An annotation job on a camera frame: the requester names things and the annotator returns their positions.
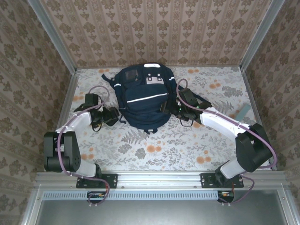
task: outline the navy backpack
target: navy backpack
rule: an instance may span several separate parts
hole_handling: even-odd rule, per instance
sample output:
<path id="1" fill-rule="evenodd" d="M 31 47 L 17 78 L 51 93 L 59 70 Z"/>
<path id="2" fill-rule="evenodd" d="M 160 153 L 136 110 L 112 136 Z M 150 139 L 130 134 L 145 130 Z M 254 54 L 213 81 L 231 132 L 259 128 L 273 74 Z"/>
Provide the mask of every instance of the navy backpack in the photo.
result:
<path id="1" fill-rule="evenodd" d="M 169 120 L 171 115 L 161 112 L 160 107 L 167 100 L 176 101 L 177 84 L 170 68 L 157 63 L 133 65 L 112 79 L 104 74 L 102 78 L 115 90 L 119 111 L 131 126 L 150 134 Z"/>

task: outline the reflective stripe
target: reflective stripe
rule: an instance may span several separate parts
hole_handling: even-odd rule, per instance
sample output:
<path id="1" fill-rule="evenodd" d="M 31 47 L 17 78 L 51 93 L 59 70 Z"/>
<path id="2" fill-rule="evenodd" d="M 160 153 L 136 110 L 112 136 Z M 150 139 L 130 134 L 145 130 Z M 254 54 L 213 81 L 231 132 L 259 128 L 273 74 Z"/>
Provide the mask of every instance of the reflective stripe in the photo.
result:
<path id="1" fill-rule="evenodd" d="M 155 98 L 155 97 L 158 97 L 158 96 L 164 96 L 164 95 L 168 95 L 168 93 L 160 94 L 160 95 L 153 95 L 153 96 L 149 96 L 149 97 L 143 97 L 143 98 L 139 98 L 139 99 L 127 101 L 127 103 L 130 103 L 130 102 L 137 102 L 137 101 L 142 101 L 142 100 L 146 100 L 146 99 L 149 99 L 149 98 Z"/>
<path id="2" fill-rule="evenodd" d="M 144 64 L 144 67 L 156 67 L 156 68 L 160 68 L 160 65 L 157 63 L 147 63 Z"/>

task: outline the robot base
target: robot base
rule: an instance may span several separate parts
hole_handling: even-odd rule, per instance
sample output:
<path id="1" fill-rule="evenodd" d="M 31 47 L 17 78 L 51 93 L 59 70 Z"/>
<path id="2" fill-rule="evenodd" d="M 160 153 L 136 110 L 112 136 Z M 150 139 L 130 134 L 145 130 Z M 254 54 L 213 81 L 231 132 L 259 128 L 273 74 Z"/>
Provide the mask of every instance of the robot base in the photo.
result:
<path id="1" fill-rule="evenodd" d="M 232 177 L 228 182 L 224 185 L 221 185 L 217 179 L 216 174 L 214 172 L 210 173 L 202 173 L 201 174 L 201 186 L 202 188 L 243 188 L 244 183 L 243 179 L 240 175 L 236 175 Z"/>
<path id="2" fill-rule="evenodd" d="M 106 180 L 109 184 L 110 189 L 116 189 L 118 184 L 118 175 L 116 173 L 103 173 L 101 179 Z M 87 180 L 78 178 L 76 183 L 76 188 L 105 188 L 105 183 L 98 180 Z"/>

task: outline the patterned wall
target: patterned wall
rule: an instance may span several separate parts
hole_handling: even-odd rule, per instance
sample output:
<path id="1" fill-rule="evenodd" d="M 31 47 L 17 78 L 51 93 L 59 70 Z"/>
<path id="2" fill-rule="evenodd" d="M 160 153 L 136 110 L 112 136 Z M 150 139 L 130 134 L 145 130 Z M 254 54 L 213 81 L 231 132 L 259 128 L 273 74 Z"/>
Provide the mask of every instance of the patterned wall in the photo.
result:
<path id="1" fill-rule="evenodd" d="M 0 224 L 18 224 L 70 73 L 27 1 L 0 1 Z"/>
<path id="2" fill-rule="evenodd" d="M 79 68 L 238 65 L 270 0 L 41 0 Z"/>
<path id="3" fill-rule="evenodd" d="M 300 0 L 285 1 L 247 75 L 300 209 Z"/>

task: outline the floral tablecloth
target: floral tablecloth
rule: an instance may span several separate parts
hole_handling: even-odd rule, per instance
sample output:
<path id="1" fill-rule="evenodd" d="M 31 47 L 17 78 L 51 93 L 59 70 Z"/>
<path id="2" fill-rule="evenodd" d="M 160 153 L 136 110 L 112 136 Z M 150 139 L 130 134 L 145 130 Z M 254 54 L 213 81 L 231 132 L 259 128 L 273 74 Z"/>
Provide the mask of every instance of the floral tablecloth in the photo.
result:
<path id="1" fill-rule="evenodd" d="M 238 67 L 171 67 L 171 70 L 177 81 L 186 78 L 193 92 L 232 118 L 245 104 L 250 105 Z M 101 75 L 114 77 L 119 71 L 119 68 L 81 70 L 70 116 L 95 85 L 104 85 L 110 90 L 106 106 L 118 107 L 113 89 Z M 106 96 L 101 88 L 94 89 L 94 93 L 102 98 Z M 252 109 L 242 122 L 255 123 Z M 215 170 L 235 157 L 235 143 L 227 137 L 195 122 L 192 127 L 183 127 L 174 116 L 155 134 L 148 135 L 128 123 L 117 122 L 112 127 L 104 124 L 98 133 L 86 128 L 78 142 L 82 159 L 98 163 L 102 170 Z"/>

